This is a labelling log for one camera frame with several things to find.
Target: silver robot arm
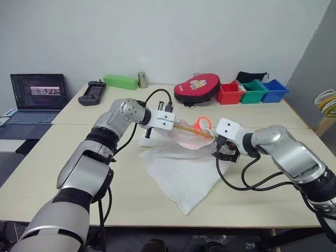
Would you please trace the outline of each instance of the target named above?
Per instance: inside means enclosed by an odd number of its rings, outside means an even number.
[[[118,99],[99,117],[57,178],[58,193],[35,215],[12,252],[84,251],[90,204],[105,196],[113,178],[109,163],[131,123],[170,130],[175,115]]]
[[[248,132],[240,124],[222,118],[216,133],[220,136],[217,141],[233,143],[239,154],[251,157],[256,157],[257,153],[271,155],[303,199],[313,206],[315,210],[312,210],[326,235],[336,244],[336,176],[311,149],[296,141],[279,125]]]

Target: white cloth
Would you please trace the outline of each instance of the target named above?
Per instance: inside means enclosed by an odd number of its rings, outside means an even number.
[[[161,190],[188,215],[219,179],[216,159],[211,155],[215,152],[214,144],[189,150],[169,139],[158,139],[156,134],[152,130],[150,139],[139,141],[141,146],[156,146],[140,154],[141,162]],[[224,173],[230,163],[219,161],[219,165]]]

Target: beige table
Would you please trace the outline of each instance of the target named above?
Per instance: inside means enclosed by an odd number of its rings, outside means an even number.
[[[189,109],[175,100],[174,86],[167,85],[149,85],[148,88],[138,88],[134,91],[107,87],[99,105],[84,107],[79,104],[78,97],[82,96],[87,89],[87,85],[85,85],[52,123],[93,125],[102,113],[109,110],[115,99],[133,98],[144,101],[152,91],[158,88],[165,88],[171,94],[175,106],[173,112],[176,118],[183,117],[190,123],[200,116],[206,116],[211,119],[214,126],[218,124],[220,118],[225,117],[240,123],[246,128],[264,128],[280,124],[287,129],[307,129],[306,124],[285,101],[280,103],[220,105],[213,99],[209,106]],[[163,92],[156,93],[150,99],[148,105],[157,108],[159,101],[168,102],[167,95]]]
[[[120,145],[130,136],[128,129]],[[72,152],[90,131],[89,125],[53,125],[0,188],[0,219],[29,222],[42,205],[56,193],[59,171]],[[335,172],[336,158],[308,129],[290,129],[298,140],[311,147]],[[304,205],[292,186],[267,192],[238,192],[218,181],[209,195],[188,215],[168,199],[140,164],[137,144],[142,129],[133,142],[111,164],[115,172],[111,184],[113,203],[107,226],[206,226],[206,227],[317,227],[315,215]],[[240,172],[251,159],[242,157],[226,173],[235,185],[242,185]],[[277,172],[269,156],[247,172],[253,183]],[[284,181],[284,176],[272,183]],[[104,199],[107,208],[108,199]],[[98,225],[98,206],[91,206],[90,224]]]

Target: white wall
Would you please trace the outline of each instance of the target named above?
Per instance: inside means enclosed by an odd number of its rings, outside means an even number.
[[[287,83],[330,0],[0,0],[0,112],[9,74],[63,73],[73,95],[105,74],[177,84],[240,70]]]

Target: red case with cartoon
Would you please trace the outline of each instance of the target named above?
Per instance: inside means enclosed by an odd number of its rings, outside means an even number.
[[[213,73],[197,75],[184,83],[174,87],[176,100],[185,106],[193,106],[195,103],[210,100],[221,87],[219,77]]]

